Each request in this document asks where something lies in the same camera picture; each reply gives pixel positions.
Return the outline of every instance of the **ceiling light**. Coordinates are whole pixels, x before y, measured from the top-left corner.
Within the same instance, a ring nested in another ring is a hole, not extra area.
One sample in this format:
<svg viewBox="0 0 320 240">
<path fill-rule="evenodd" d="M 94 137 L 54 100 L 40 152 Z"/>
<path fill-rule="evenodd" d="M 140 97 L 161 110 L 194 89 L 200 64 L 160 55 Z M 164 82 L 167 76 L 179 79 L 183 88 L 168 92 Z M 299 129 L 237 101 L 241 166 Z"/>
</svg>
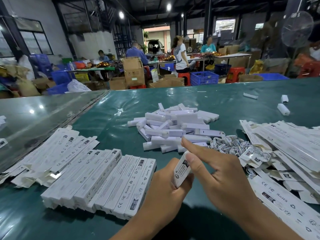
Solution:
<svg viewBox="0 0 320 240">
<path fill-rule="evenodd" d="M 171 10 L 171 4 L 168 3 L 168 5 L 167 5 L 167 11 L 170 11 L 170 10 Z"/>
<path fill-rule="evenodd" d="M 119 17 L 121 18 L 121 19 L 124 19 L 125 18 L 125 15 L 123 14 L 123 12 L 119 12 Z"/>
</svg>

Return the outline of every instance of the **green table surface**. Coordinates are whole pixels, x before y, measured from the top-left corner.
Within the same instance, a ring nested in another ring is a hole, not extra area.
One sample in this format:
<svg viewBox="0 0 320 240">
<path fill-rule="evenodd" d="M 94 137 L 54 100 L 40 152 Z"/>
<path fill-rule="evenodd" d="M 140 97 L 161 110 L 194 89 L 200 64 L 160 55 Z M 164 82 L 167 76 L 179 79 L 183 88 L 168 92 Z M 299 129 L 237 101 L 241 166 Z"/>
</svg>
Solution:
<svg viewBox="0 0 320 240">
<path fill-rule="evenodd" d="M 259 97 L 250 99 L 243 96 L 244 92 Z M 282 116 L 277 109 L 282 94 L 289 97 L 290 116 Z M 82 115 L 73 128 L 86 137 L 98 136 L 97 149 L 118 148 L 123 154 L 155 158 L 157 169 L 161 169 L 171 158 L 181 157 L 181 153 L 162 154 L 159 149 L 144 152 L 143 137 L 135 127 L 127 127 L 127 121 L 157 110 L 160 102 L 165 108 L 183 103 L 219 114 L 218 121 L 210 123 L 210 129 L 244 138 L 239 120 L 257 123 L 285 120 L 300 126 L 320 125 L 319 94 L 319 78 L 111 91 Z M 40 198 L 44 190 L 38 185 L 15 189 L 9 183 L 0 187 L 0 239 L 109 239 L 126 223 L 103 212 L 91 214 L 62 207 L 46 209 Z M 155 239 L 248 237 L 216 210 L 195 179 L 178 216 Z"/>
</svg>

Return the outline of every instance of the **ceiling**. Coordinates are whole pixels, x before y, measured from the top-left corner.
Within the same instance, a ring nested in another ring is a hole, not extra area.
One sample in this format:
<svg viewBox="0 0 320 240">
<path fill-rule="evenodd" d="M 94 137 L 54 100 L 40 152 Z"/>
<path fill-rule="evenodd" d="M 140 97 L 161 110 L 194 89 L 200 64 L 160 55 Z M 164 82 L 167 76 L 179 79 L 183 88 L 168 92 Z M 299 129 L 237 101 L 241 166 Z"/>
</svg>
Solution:
<svg viewBox="0 0 320 240">
<path fill-rule="evenodd" d="M 57 2 L 76 2 L 80 0 L 53 0 Z M 204 17 L 206 0 L 104 0 L 117 10 L 121 10 L 133 24 L 143 27 L 161 25 L 181 20 L 181 14 L 187 13 L 187 19 Z M 284 11 L 288 0 L 212 0 L 214 16 L 236 16 L 251 12 Z M 166 6 L 172 5 L 167 12 Z"/>
</svg>

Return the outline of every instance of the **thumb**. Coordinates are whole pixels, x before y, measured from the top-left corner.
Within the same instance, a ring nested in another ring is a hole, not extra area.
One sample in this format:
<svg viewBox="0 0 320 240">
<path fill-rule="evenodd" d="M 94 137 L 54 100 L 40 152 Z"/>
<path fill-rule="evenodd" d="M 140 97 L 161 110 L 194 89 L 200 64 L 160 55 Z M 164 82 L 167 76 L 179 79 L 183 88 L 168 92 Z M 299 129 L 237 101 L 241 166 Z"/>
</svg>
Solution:
<svg viewBox="0 0 320 240">
<path fill-rule="evenodd" d="M 186 154 L 188 162 L 194 176 L 198 178 L 202 186 L 207 189 L 215 183 L 214 177 L 208 172 L 203 162 L 193 153 Z"/>
</svg>

